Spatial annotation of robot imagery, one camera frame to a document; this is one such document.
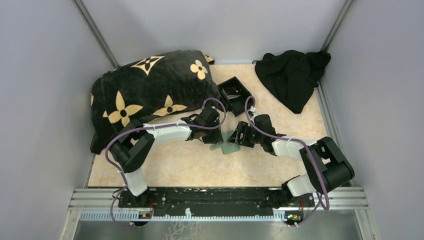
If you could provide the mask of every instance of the black and white robotic arm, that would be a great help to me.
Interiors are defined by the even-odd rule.
[[[276,134],[272,127],[269,115],[258,115],[249,112],[254,125],[265,133],[273,136],[284,136]],[[141,195],[148,189],[144,179],[142,165],[154,146],[175,142],[202,139],[206,144],[213,144],[222,141],[219,128],[201,129],[200,127],[213,127],[219,124],[219,113],[213,107],[205,107],[200,114],[183,117],[176,122],[165,124],[143,124],[137,120],[132,120],[123,130],[126,132],[135,128],[147,128],[128,134],[120,138],[110,148],[113,158],[120,164],[127,181],[127,187],[134,196]],[[138,139],[137,143],[131,144],[131,139]],[[266,136],[255,130],[246,122],[239,122],[237,129],[228,140],[246,147],[253,147],[260,144],[265,152],[274,156],[288,156],[302,160],[307,174],[294,177],[282,184],[282,192],[287,202],[296,202],[298,197],[318,191],[323,193],[323,189],[318,180],[317,171],[313,168],[311,160],[307,156],[305,147],[299,142],[290,140],[280,140]],[[323,179],[327,192],[339,187],[343,183],[351,180],[355,172],[345,156],[330,137],[319,140],[305,141],[313,155],[313,160],[318,166],[319,173]],[[326,164],[321,159],[329,159]]]

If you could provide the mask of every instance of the metal frame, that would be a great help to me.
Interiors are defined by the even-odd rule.
[[[82,17],[86,21],[91,32],[95,36],[97,42],[105,53],[107,59],[110,61],[110,64],[117,68],[119,66],[114,54],[107,45],[105,39],[103,38],[101,32],[97,28],[94,20],[90,16],[89,11],[85,7],[82,0],[72,0],[78,10],[80,11]],[[331,28],[331,31],[328,33],[328,36],[321,48],[322,51],[327,51],[341,26],[346,14],[355,3],[356,0],[346,0],[341,9],[337,20]],[[328,135],[334,139],[336,144],[343,151],[343,144],[340,139],[338,128],[333,117],[333,113],[329,104],[329,100],[325,93],[323,85],[320,84],[316,90],[318,102],[321,108],[322,117],[324,120],[325,128],[328,132]],[[77,225],[79,221],[110,221],[108,214],[110,213],[110,207],[112,204],[112,193],[117,190],[117,188],[81,188],[75,189],[72,199],[69,204],[67,211],[65,223],[63,226],[62,233],[60,235],[61,240],[72,240],[74,239],[75,232],[77,230]],[[356,219],[358,222],[358,228],[364,240],[379,240],[381,239],[380,233],[375,225],[374,217],[368,206],[368,201],[365,196],[364,189],[362,187],[339,187],[329,193],[330,204],[332,211],[340,210],[354,210],[356,214]],[[148,212],[147,208],[125,208],[121,209],[118,207],[118,202],[114,206],[114,217],[117,220],[126,220],[131,219],[131,214],[136,214],[137,212]],[[275,210],[276,216],[281,211],[290,211],[298,210],[297,207],[282,207]],[[155,221],[187,221],[189,217],[186,218],[161,218],[155,219]],[[239,219],[219,219],[219,221],[239,221]],[[258,219],[249,218],[246,221],[257,221]]]

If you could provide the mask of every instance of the cable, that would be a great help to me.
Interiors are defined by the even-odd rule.
[[[322,178],[322,176],[321,176],[321,173],[320,173],[320,170],[318,169],[318,166],[317,166],[317,164],[316,164],[316,162],[315,162],[315,159],[314,159],[314,157],[312,156],[312,153],[311,153],[311,150],[309,149],[309,146],[304,142],[304,141],[302,141],[302,140],[300,140],[300,139],[297,139],[297,138],[288,138],[288,137],[281,137],[281,136],[275,136],[275,135],[272,135],[272,134],[269,134],[269,133],[267,133],[267,132],[264,132],[264,131],[262,131],[260,128],[258,128],[254,123],[253,123],[253,121],[251,120],[251,118],[250,118],[250,116],[249,116],[249,112],[248,112],[248,102],[249,102],[249,100],[250,99],[252,99],[253,100],[253,107],[255,107],[255,98],[253,97],[253,96],[249,96],[247,99],[246,99],[246,102],[244,103],[244,113],[246,114],[246,117],[247,117],[247,120],[248,120],[248,122],[249,122],[249,124],[256,130],[256,131],[258,131],[259,133],[261,133],[261,134],[263,134],[263,135],[265,135],[265,136],[267,136],[267,137],[270,137],[270,138],[273,138],[273,139],[280,139],[280,140],[283,140],[283,141],[293,141],[293,142],[297,142],[297,143],[300,143],[300,144],[302,144],[303,145],[303,147],[305,148],[305,150],[306,150],[306,154],[307,154],[307,157],[308,157],[308,159],[309,159],[309,161],[311,162],[311,164],[312,164],[312,166],[313,166],[313,169],[315,170],[315,173],[316,173],[316,175],[317,175],[317,177],[318,177],[318,181],[319,181],[319,185],[321,186],[321,189],[322,189],[322,191],[323,191],[323,194],[321,195],[318,191],[316,192],[316,195],[318,196],[318,204],[315,206],[315,208],[310,212],[310,214],[307,216],[307,217],[305,217],[305,219],[301,222],[301,223],[299,223],[299,224],[296,224],[296,225],[292,225],[292,227],[298,227],[298,226],[300,226],[300,225],[302,225],[306,220],[308,220],[309,218],[310,218],[310,216],[318,209],[318,207],[321,205],[322,206],[322,208],[325,210],[325,211],[329,211],[330,210],[330,199],[329,199],[329,195],[328,195],[328,193],[327,193],[327,189],[326,189],[326,186],[324,185],[324,180],[323,180],[323,178]],[[325,198],[325,205],[324,205],[324,203],[322,202],[322,196],[324,195],[324,198]]]
[[[134,133],[134,132],[138,132],[138,131],[143,131],[143,130],[153,130],[153,129],[163,129],[163,128],[169,128],[169,127],[175,127],[175,126],[183,126],[183,127],[191,127],[191,128],[198,128],[198,129],[205,129],[205,130],[213,130],[213,129],[217,129],[217,128],[219,128],[223,123],[224,123],[224,121],[225,121],[225,119],[226,119],[226,117],[227,117],[227,111],[226,111],[226,109],[225,109],[225,106],[224,106],[224,104],[220,101],[220,100],[218,100],[217,98],[214,98],[214,97],[208,97],[208,98],[206,98],[204,101],[203,101],[203,104],[202,104],[202,106],[201,106],[201,109],[204,109],[205,108],[205,104],[206,104],[206,102],[207,101],[209,101],[209,100],[213,100],[213,101],[216,101],[216,102],[218,102],[219,103],[219,105],[221,105],[221,107],[222,107],[222,110],[223,110],[223,112],[224,112],[224,117],[222,118],[222,121],[220,121],[220,123],[218,124],[218,125],[216,125],[216,126],[199,126],[199,125],[193,125],[193,124],[188,124],[188,123],[179,123],[179,124],[176,124],[176,123],[170,123],[170,124],[164,124],[164,125],[160,125],[160,126],[155,126],[155,127],[152,127],[152,126],[149,126],[149,127],[136,127],[136,128],[133,128],[133,129],[131,129],[131,130],[128,130],[128,131],[125,131],[125,132],[123,132],[123,133],[121,133],[121,134],[119,134],[119,135],[117,135],[116,137],[114,137],[110,142],[109,142],[109,144],[106,146],[106,148],[105,148],[105,151],[104,151],[104,156],[105,156],[105,158],[106,158],[106,160],[110,163],[110,164],[112,164],[115,168],[117,168],[118,169],[118,171],[119,171],[119,173],[120,173],[120,175],[122,176],[122,179],[123,179],[123,182],[124,182],[124,187],[123,188],[121,188],[119,191],[118,191],[118,193],[116,194],[116,196],[113,198],[113,200],[112,200],[112,205],[110,206],[110,218],[112,218],[112,221],[116,224],[116,225],[118,225],[118,226],[120,226],[120,227],[122,227],[122,228],[132,228],[132,227],[134,227],[134,225],[130,225],[130,226],[127,226],[127,225],[122,225],[122,224],[120,224],[119,222],[117,222],[116,221],[116,219],[115,219],[115,217],[114,217],[114,204],[115,204],[115,202],[116,202],[116,200],[118,199],[118,197],[121,195],[121,193],[125,190],[125,189],[127,189],[128,188],[128,182],[127,182],[127,179],[125,178],[125,174],[124,174],[124,171],[122,170],[122,168],[120,168],[116,163],[114,163],[110,158],[109,158],[109,150],[111,149],[111,147],[116,143],[116,141],[118,141],[120,138],[122,138],[123,136],[126,136],[126,135],[128,135],[128,134],[130,134],[130,133]]]

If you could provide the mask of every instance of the gray floor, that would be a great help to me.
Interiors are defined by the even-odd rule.
[[[149,222],[125,229],[109,221],[80,221],[75,240],[360,240],[354,211],[318,211],[301,227],[280,222]]]

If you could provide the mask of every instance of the black drawstring bag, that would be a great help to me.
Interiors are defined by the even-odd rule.
[[[293,113],[300,114],[330,60],[330,54],[324,51],[304,54],[289,50],[278,56],[266,53],[254,69],[272,95]]]

